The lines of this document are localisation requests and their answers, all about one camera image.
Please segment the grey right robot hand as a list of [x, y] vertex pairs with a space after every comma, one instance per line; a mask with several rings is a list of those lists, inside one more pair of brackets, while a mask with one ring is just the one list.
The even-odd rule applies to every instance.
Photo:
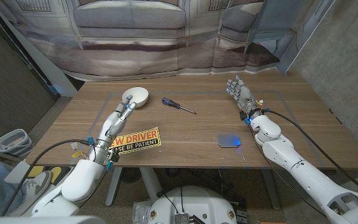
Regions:
[[260, 108], [253, 94], [238, 75], [236, 75], [236, 80], [228, 80], [226, 85], [226, 91], [234, 98], [242, 112], [252, 119], [260, 116]]

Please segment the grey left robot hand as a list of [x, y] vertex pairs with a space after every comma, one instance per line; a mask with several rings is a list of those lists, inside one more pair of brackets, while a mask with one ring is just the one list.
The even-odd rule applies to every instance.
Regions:
[[126, 121], [135, 110], [137, 103], [130, 103], [132, 95], [127, 96], [105, 120], [96, 138], [95, 146], [89, 151], [90, 161], [103, 165], [113, 141], [122, 132]]

